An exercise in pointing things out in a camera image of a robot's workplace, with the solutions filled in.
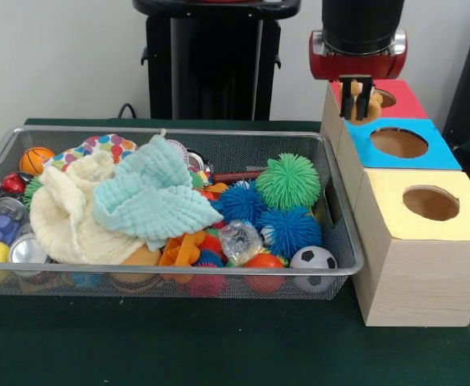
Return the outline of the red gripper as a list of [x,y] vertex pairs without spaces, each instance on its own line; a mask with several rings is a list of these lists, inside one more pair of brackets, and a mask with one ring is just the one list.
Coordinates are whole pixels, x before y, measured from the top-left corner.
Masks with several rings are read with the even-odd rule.
[[[309,39],[309,64],[312,76],[317,80],[338,80],[341,76],[371,76],[374,79],[399,77],[407,55],[405,30],[396,30],[391,43],[381,51],[366,55],[350,55],[329,47],[321,30],[313,31]],[[361,90],[357,96],[357,120],[372,117],[371,96],[373,79],[357,78]],[[350,120],[354,104],[352,78],[341,79],[342,89],[340,116]]]

